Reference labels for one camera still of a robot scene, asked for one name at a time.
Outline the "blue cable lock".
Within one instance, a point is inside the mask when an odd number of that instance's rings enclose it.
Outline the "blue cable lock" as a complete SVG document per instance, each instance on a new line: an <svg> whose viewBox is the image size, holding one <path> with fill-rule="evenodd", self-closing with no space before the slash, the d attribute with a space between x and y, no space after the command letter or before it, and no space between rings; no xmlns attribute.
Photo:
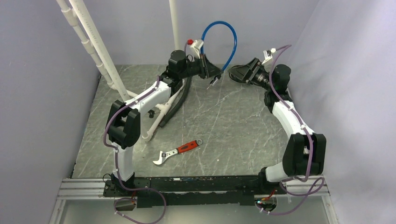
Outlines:
<svg viewBox="0 0 396 224"><path fill-rule="evenodd" d="M211 78L210 84L218 84L223 78L224 72L231 64L238 47L238 36L235 28L226 21L213 21L209 23L202 32L201 40L204 45L201 48L202 54L213 53L215 62L222 64L220 67L223 71L220 79Z"/></svg>

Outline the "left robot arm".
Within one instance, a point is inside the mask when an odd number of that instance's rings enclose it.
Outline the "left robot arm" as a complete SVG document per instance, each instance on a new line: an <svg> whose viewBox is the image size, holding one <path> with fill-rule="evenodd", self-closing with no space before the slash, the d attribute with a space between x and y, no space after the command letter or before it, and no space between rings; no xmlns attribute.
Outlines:
<svg viewBox="0 0 396 224"><path fill-rule="evenodd" d="M183 80L193 76L201 79L219 78L221 68L212 64L205 54L187 56L174 50L165 71L154 84L126 102L113 102L103 134L103 143L114 152L114 170L110 177L122 196L134 190L133 147L141 136L141 117L157 104L164 103L182 87Z"/></svg>

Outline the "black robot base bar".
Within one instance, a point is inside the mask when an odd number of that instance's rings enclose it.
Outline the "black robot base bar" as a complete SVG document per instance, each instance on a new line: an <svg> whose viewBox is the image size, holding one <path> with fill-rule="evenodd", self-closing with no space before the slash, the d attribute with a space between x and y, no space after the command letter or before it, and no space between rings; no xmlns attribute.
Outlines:
<svg viewBox="0 0 396 224"><path fill-rule="evenodd" d="M138 208L176 205L238 204L250 206L269 195L285 195L279 183L263 174L193 177L136 177L127 189L107 180L104 197L134 198Z"/></svg>

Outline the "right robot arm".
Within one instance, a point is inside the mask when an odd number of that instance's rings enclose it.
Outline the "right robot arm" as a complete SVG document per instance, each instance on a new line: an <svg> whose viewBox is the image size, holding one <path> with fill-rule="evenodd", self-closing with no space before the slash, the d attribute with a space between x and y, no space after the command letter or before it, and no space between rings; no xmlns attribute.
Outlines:
<svg viewBox="0 0 396 224"><path fill-rule="evenodd" d="M309 128L296 111L287 90L290 74L291 68L284 64L276 65L270 74L257 58L229 69L232 80L266 90L264 104L281 123L289 138L282 161L261 170L264 177L257 181L257 187L264 194L270 193L276 182L294 176L320 175L324 169L326 138Z"/></svg>

